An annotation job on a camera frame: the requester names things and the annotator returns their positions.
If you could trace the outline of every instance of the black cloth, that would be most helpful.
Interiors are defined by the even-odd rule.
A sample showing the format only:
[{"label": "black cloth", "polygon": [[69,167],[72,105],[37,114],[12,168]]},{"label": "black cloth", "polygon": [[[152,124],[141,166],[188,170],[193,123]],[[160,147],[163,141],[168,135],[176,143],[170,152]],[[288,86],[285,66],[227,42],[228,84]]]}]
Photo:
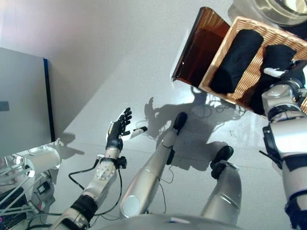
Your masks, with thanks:
[{"label": "black cloth", "polygon": [[280,81],[279,78],[272,77],[263,73],[265,68],[279,68],[286,70],[296,51],[286,45],[267,46],[264,51],[263,63],[261,66],[261,76],[257,83],[253,96],[250,99],[249,106],[257,114],[263,115],[263,104],[261,95],[267,91],[271,85]]},{"label": "black cloth", "polygon": [[210,88],[217,93],[233,93],[244,71],[249,66],[263,42],[263,37],[253,30],[240,30],[217,69]]}]

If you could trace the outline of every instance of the white tube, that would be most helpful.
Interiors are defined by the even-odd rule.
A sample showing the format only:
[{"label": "white tube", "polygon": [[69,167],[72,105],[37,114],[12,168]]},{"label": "white tube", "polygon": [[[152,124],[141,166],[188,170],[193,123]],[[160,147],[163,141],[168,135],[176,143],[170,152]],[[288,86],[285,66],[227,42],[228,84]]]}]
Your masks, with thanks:
[{"label": "white tube", "polygon": [[28,165],[34,171],[31,177],[52,168],[59,168],[61,161],[58,152],[48,146],[44,146],[43,149],[29,153],[23,157],[25,158],[25,165]]}]

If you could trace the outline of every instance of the woven basket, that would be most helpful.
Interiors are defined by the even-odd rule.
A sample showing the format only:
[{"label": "woven basket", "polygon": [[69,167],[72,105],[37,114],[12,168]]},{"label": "woven basket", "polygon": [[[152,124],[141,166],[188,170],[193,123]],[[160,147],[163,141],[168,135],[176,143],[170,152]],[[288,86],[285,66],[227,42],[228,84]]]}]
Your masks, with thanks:
[{"label": "woven basket", "polygon": [[[235,92],[228,94],[215,93],[210,88],[210,83],[214,77],[216,70],[218,69],[226,53],[228,52],[234,37],[242,29],[251,29],[257,31],[264,38],[264,41],[261,44],[261,47],[253,58],[252,62],[245,70],[241,80],[236,87]],[[260,67],[262,65],[264,48],[268,45],[276,44],[284,44],[296,50],[296,54],[293,58],[294,60],[307,58],[306,41],[294,36],[291,33],[278,30],[264,23],[260,23],[258,21],[245,17],[237,17],[230,29],[228,30],[220,48],[216,52],[216,55],[213,58],[212,63],[209,66],[207,72],[205,73],[199,85],[199,88],[230,103],[238,104],[252,111],[252,109],[249,108],[248,104],[260,78]],[[302,103],[301,109],[304,113],[307,114],[307,99],[305,99]]]}]

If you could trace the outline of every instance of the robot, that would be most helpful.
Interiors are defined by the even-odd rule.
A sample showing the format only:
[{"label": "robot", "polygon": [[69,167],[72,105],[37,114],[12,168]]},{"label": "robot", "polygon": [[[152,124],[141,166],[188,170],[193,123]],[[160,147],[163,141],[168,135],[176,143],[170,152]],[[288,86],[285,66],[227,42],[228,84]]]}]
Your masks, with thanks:
[{"label": "robot", "polygon": [[[307,229],[307,115],[299,105],[306,96],[305,76],[307,61],[280,76],[281,81],[262,94],[262,102],[269,125],[263,128],[267,157],[283,171],[283,185],[292,228]],[[116,178],[116,169],[126,167],[126,159],[119,158],[126,136],[136,136],[146,128],[126,131],[131,111],[126,109],[116,122],[111,123],[104,155],[98,155],[92,181],[80,197],[50,227],[51,230],[84,230],[102,205],[108,189]],[[165,165],[174,156],[173,145],[187,119],[180,113],[173,128],[163,138],[155,153],[136,174],[119,208],[121,221],[105,230],[235,230],[241,204],[241,181],[238,168],[228,160],[233,153],[229,146],[222,148],[211,162],[212,177],[217,179],[207,204],[199,217],[188,215],[145,214],[157,191]]]}]

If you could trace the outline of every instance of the white floor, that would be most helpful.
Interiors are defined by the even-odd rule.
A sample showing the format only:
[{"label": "white floor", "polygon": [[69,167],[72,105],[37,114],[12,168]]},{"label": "white floor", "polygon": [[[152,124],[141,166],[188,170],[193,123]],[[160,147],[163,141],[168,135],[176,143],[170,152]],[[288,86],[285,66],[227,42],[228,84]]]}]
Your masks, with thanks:
[{"label": "white floor", "polygon": [[[128,159],[122,170],[125,191],[135,173],[154,152],[159,137],[177,113],[189,114],[175,145],[174,180],[162,183],[167,213],[199,215],[215,181],[208,164],[226,143],[235,149],[231,162],[240,168],[242,209],[238,226],[248,230],[290,229],[284,213],[282,178],[264,150],[266,120],[170,80],[180,48],[201,6],[209,6],[227,22],[231,0],[81,1],[2,0],[0,46],[46,57],[57,135],[67,143],[56,178],[56,202],[50,212],[62,212],[81,190],[68,173],[92,166],[104,151],[109,122],[131,107],[131,129],[148,126],[147,134],[124,143]],[[86,185],[93,173],[76,176]],[[166,167],[163,178],[171,180]],[[110,208],[119,181],[99,211]],[[161,190],[149,209],[164,210]],[[118,216],[118,208],[111,212]],[[112,222],[99,218],[92,229]]]}]

